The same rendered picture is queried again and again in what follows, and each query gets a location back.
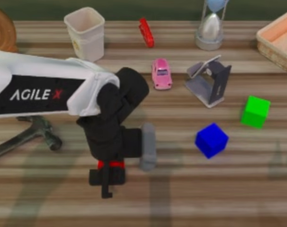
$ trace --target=blue block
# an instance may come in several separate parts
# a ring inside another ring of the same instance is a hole
[[[215,123],[205,127],[196,135],[195,144],[207,158],[223,151],[229,137]]]

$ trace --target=table surface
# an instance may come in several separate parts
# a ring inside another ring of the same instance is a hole
[[[150,22],[155,47],[148,49],[138,22],[107,22],[105,56],[97,64],[113,72],[128,66],[142,73],[149,96],[124,125],[156,127],[158,166],[150,173],[127,160],[125,185],[102,200],[88,184],[96,167],[77,118],[50,115],[63,139],[61,152],[38,138],[0,158],[0,227],[287,227],[287,73],[259,54],[256,32],[268,22],[226,22],[223,46],[205,52],[194,44],[197,22]],[[20,52],[74,56],[63,22],[16,22]],[[225,100],[207,109],[184,86],[186,69],[221,54],[232,65]],[[169,60],[173,88],[155,91],[151,63]],[[249,95],[271,101],[262,130],[243,126]],[[195,134],[216,122],[230,137],[224,152],[208,160]],[[0,119],[0,143],[27,128]]]

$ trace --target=green block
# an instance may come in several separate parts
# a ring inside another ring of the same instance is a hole
[[[249,96],[241,123],[261,129],[268,116],[270,105],[271,102],[268,100]]]

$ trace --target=white container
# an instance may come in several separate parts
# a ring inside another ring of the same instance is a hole
[[[105,19],[93,8],[84,7],[64,17],[75,54],[95,62],[104,56]]]

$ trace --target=red object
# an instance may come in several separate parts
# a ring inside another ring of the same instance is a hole
[[[150,48],[154,47],[153,35],[152,35],[152,32],[150,30],[147,20],[145,18],[141,18],[139,22],[140,22],[139,29],[143,35],[145,44]]]
[[[104,166],[103,161],[98,161],[97,168],[101,169]],[[120,167],[125,168],[124,162],[110,161],[110,167]]]

